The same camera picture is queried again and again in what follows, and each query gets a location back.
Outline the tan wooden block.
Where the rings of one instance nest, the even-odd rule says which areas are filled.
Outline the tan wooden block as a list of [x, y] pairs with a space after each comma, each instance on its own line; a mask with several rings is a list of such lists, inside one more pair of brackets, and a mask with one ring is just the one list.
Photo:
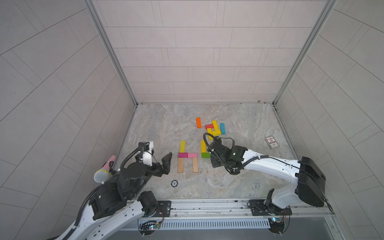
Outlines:
[[184, 172], [184, 158], [178, 158], [178, 173]]
[[199, 172], [198, 158], [193, 158], [193, 173]]

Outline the magenta block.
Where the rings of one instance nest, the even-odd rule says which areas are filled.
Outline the magenta block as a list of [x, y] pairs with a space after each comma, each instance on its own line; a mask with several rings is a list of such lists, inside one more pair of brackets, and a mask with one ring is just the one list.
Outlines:
[[179, 153], [179, 154], [178, 154], [178, 157], [179, 157], [179, 158], [188, 158], [188, 157], [189, 157], [189, 154], [188, 154], [188, 153]]

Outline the yellow block small horizontal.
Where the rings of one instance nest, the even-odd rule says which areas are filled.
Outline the yellow block small horizontal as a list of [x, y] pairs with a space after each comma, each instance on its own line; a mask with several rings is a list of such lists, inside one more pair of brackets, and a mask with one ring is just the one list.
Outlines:
[[220, 131], [220, 130], [218, 130], [218, 131], [213, 131], [212, 132], [212, 135], [213, 136], [219, 136], [219, 135], [221, 135], [222, 134], [222, 132]]

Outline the teal block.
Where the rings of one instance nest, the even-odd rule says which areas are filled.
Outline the teal block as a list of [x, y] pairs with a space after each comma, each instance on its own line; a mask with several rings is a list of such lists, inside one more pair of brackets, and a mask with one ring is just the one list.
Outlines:
[[226, 128], [224, 123], [220, 123], [220, 131], [222, 135], [226, 134]]

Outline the yellow block short vertical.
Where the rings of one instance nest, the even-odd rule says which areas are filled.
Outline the yellow block short vertical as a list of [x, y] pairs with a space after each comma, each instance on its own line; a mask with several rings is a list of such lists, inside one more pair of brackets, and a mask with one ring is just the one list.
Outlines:
[[213, 131], [212, 131], [212, 129], [211, 128], [208, 128], [207, 129], [207, 133], [209, 134], [209, 140], [213, 140]]

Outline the pink block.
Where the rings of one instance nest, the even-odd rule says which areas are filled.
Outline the pink block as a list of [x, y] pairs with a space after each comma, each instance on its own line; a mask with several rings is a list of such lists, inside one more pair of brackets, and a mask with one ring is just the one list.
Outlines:
[[189, 159], [193, 159], [193, 158], [197, 158], [197, 157], [198, 157], [198, 153], [188, 153]]

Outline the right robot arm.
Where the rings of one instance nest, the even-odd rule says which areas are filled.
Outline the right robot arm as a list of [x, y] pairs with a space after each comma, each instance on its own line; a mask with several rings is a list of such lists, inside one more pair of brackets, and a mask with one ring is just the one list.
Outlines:
[[325, 196], [326, 177], [310, 158], [286, 160], [262, 155], [246, 147], [233, 145], [228, 148], [219, 137], [214, 137], [213, 142], [207, 144], [207, 150], [213, 167], [224, 167], [231, 175], [238, 175], [242, 170], [253, 170], [289, 182], [280, 189], [271, 189], [262, 203], [250, 203], [252, 208], [267, 215], [288, 215], [289, 207], [298, 203], [312, 207], [323, 207], [328, 203]]

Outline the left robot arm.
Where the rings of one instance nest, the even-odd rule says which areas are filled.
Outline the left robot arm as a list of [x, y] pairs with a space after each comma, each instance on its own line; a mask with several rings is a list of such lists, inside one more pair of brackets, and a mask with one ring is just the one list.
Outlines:
[[113, 176], [92, 190], [83, 201], [76, 220], [57, 240], [104, 240], [132, 221], [159, 214], [161, 220], [139, 224], [139, 231], [150, 235], [160, 229], [170, 214], [170, 205], [157, 201], [143, 188], [151, 177], [171, 170], [172, 153], [161, 162], [154, 157], [153, 142], [140, 142], [121, 163]]

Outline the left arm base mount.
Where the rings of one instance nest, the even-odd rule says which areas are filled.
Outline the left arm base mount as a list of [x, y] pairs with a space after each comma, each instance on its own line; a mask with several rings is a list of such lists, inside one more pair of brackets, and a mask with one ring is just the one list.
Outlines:
[[158, 201], [158, 206], [155, 212], [149, 218], [168, 218], [171, 212], [171, 201]]

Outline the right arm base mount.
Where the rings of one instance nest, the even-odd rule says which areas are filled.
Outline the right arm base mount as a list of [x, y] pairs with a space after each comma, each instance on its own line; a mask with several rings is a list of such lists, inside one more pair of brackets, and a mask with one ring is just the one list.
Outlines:
[[281, 209], [273, 204], [265, 205], [265, 200], [249, 200], [247, 202], [248, 208], [251, 209], [253, 216], [280, 216], [287, 217], [292, 215], [290, 207]]

